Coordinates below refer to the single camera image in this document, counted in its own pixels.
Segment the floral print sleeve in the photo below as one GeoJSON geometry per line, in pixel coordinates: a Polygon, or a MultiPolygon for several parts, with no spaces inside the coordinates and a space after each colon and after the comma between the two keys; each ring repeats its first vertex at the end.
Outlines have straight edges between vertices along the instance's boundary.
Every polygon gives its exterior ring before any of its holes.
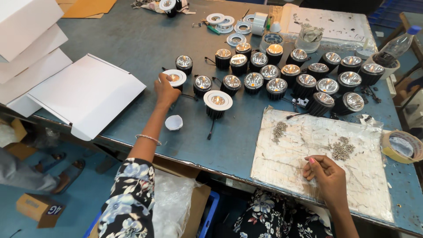
{"type": "Polygon", "coordinates": [[[119,168],[110,198],[102,206],[99,238],[153,238],[154,168],[127,158],[119,168]]]}

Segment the green screwdriver handle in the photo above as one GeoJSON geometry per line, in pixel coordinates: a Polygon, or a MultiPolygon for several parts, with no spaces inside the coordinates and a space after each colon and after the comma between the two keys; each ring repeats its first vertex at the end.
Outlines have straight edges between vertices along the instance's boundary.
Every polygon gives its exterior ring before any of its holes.
{"type": "Polygon", "coordinates": [[[217,35],[220,35],[220,32],[217,31],[214,27],[208,25],[207,28],[210,29],[211,31],[213,31],[214,33],[216,33],[217,35]]]}

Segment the masking tape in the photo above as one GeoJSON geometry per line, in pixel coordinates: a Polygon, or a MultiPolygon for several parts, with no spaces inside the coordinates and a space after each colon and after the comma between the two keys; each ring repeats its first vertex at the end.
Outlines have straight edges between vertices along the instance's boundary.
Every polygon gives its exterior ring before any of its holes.
{"type": "Polygon", "coordinates": [[[394,130],[383,135],[382,153],[400,163],[414,163],[423,159],[423,143],[417,137],[412,136],[407,132],[394,130]],[[410,158],[393,149],[391,143],[389,142],[390,136],[398,137],[409,142],[410,145],[413,147],[414,157],[410,158]]]}

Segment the hand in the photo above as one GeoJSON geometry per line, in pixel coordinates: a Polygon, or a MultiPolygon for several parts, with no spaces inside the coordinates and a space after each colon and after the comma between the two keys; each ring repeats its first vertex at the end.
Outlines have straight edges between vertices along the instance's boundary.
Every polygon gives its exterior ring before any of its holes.
{"type": "Polygon", "coordinates": [[[326,206],[330,211],[348,209],[346,198],[345,171],[325,155],[305,157],[308,163],[304,166],[303,177],[308,181],[314,177],[326,206]]]}
{"type": "Polygon", "coordinates": [[[172,88],[169,83],[169,81],[172,81],[172,78],[169,75],[159,73],[159,79],[161,82],[158,80],[154,81],[154,90],[157,93],[156,107],[169,108],[182,92],[179,89],[172,88]]]}

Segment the tape roll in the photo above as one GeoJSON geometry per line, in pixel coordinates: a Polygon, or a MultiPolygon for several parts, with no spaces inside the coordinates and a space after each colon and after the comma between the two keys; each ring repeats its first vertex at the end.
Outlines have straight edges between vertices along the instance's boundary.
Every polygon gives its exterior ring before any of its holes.
{"type": "Polygon", "coordinates": [[[400,162],[400,163],[414,163],[423,159],[423,143],[415,136],[410,135],[407,132],[394,130],[389,133],[386,133],[382,137],[382,153],[389,156],[391,159],[400,162]],[[414,156],[410,158],[392,148],[391,143],[389,142],[389,137],[398,137],[401,138],[413,147],[414,156]]]}
{"type": "Polygon", "coordinates": [[[254,15],[255,16],[252,23],[253,27],[251,28],[251,33],[254,35],[262,36],[264,29],[266,29],[268,15],[261,12],[256,12],[254,15]]]}

